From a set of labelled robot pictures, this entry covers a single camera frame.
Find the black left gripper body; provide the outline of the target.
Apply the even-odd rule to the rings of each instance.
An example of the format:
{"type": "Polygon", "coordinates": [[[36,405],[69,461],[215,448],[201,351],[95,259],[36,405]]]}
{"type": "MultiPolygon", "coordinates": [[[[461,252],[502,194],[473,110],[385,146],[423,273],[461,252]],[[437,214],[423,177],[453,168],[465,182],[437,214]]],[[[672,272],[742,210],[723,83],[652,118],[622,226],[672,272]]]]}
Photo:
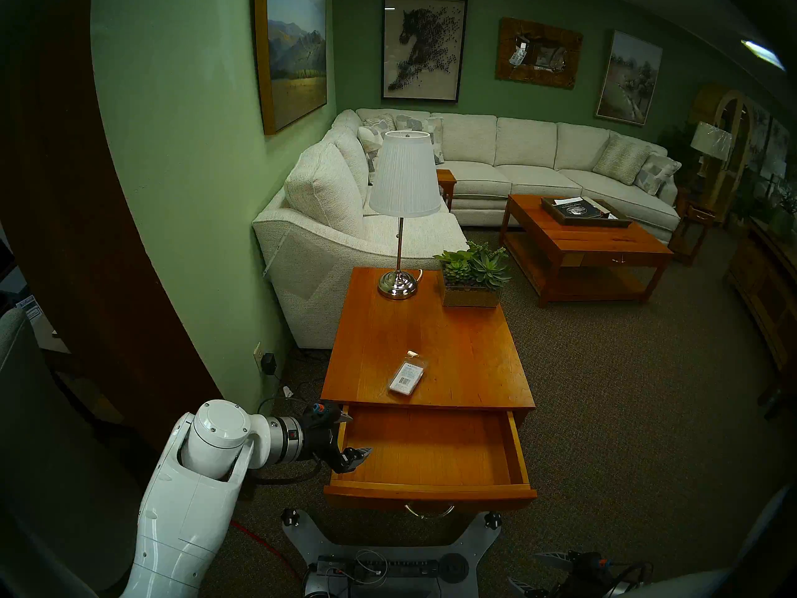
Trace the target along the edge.
{"type": "Polygon", "coordinates": [[[340,472],[340,448],[337,434],[340,428],[335,420],[303,419],[303,453],[316,456],[337,474],[340,472]]]}

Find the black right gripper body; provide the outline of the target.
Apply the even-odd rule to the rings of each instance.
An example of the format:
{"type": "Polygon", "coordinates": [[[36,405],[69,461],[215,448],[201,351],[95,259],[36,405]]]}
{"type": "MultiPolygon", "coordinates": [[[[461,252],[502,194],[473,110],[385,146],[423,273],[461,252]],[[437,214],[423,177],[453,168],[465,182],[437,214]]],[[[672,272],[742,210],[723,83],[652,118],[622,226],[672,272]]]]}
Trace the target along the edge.
{"type": "Polygon", "coordinates": [[[613,561],[598,552],[569,551],[573,562],[572,572],[564,582],[543,592],[543,597],[618,597],[623,594],[623,583],[615,585],[611,573],[613,561]]]}

